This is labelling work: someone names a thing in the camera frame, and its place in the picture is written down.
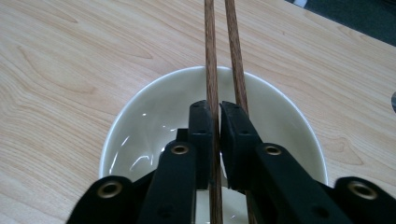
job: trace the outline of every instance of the wooden chopstick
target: wooden chopstick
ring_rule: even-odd
[[[222,224],[221,168],[219,150],[219,97],[216,62],[214,0],[205,0],[206,100],[214,123],[212,183],[209,185],[210,223]]]
[[[225,11],[227,15],[228,37],[230,40],[231,63],[233,65],[233,87],[235,91],[235,101],[248,114],[248,98],[245,85],[244,66],[242,64],[241,46],[239,43],[238,23],[236,21],[236,11],[234,0],[225,0]],[[251,208],[251,195],[247,190],[247,217],[248,223],[257,223]]]

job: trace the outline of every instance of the white object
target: white object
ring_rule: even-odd
[[[301,111],[269,83],[245,73],[249,116],[264,142],[285,147],[316,180],[327,184],[323,155]],[[218,68],[219,101],[234,102],[232,70]],[[178,70],[147,85],[121,110],[108,132],[99,177],[136,181],[154,170],[177,128],[188,128],[189,107],[204,100],[205,68]],[[197,194],[196,223],[209,223],[208,192]],[[245,196],[223,188],[224,223],[248,223]]]

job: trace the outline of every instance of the ceramic bowl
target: ceramic bowl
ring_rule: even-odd
[[[327,183],[323,155],[296,105],[268,82],[245,73],[249,116],[264,142],[285,147],[316,180]],[[234,102],[232,70],[218,68],[219,101]],[[178,128],[188,128],[189,106],[204,100],[205,68],[191,67],[147,85],[118,114],[103,147],[99,176],[136,181],[154,170]],[[208,192],[197,193],[196,223],[209,223]],[[245,196],[223,188],[224,223],[247,223]]]

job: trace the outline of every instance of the wooden tabletop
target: wooden tabletop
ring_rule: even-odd
[[[218,65],[231,67],[216,1]],[[396,197],[396,48],[283,0],[236,1],[244,68],[303,111],[330,185]],[[205,65],[204,1],[0,1],[0,223],[63,223],[138,91]]]

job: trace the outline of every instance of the chopstick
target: chopstick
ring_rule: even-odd
[[[227,15],[228,37],[230,41],[231,63],[233,65],[233,87],[235,91],[235,101],[248,114],[248,98],[244,76],[244,66],[242,63],[241,46],[239,42],[238,23],[236,21],[236,11],[234,0],[225,0],[225,11]],[[251,208],[251,195],[245,191],[247,197],[247,218],[249,224],[257,223]]]
[[[212,178],[209,185],[210,223],[222,224],[221,169],[219,150],[219,97],[216,62],[214,0],[205,0],[206,100],[214,123]]]

